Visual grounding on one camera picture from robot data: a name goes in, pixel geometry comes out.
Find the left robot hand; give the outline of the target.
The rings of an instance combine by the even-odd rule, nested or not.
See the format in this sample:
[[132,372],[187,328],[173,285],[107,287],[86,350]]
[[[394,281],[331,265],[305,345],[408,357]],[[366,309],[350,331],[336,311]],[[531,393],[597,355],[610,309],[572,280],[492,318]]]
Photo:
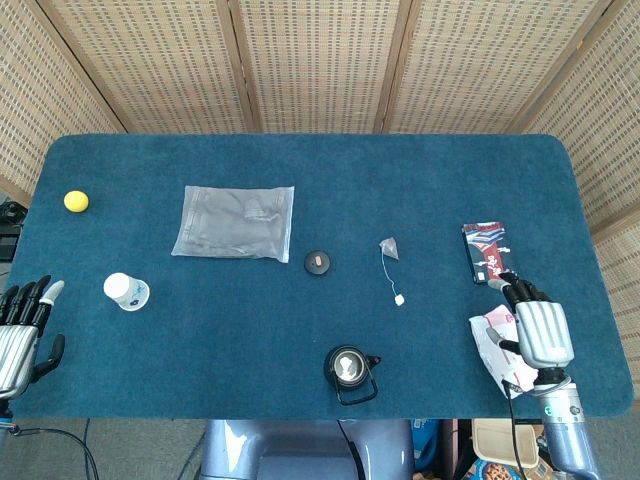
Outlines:
[[23,286],[14,285],[1,295],[1,402],[21,396],[29,385],[54,371],[66,345],[57,334],[48,357],[36,363],[40,340],[55,301],[65,282],[49,284],[50,275]]

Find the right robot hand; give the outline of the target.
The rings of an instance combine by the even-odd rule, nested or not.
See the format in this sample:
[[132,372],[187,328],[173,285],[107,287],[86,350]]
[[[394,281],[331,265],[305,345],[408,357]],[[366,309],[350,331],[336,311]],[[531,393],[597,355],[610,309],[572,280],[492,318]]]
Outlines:
[[574,359],[574,349],[562,305],[512,272],[500,274],[488,285],[501,291],[507,300],[518,339],[508,340],[492,327],[487,334],[500,349],[520,356],[526,365],[537,370],[532,394],[541,396],[568,385],[571,378],[565,368]]

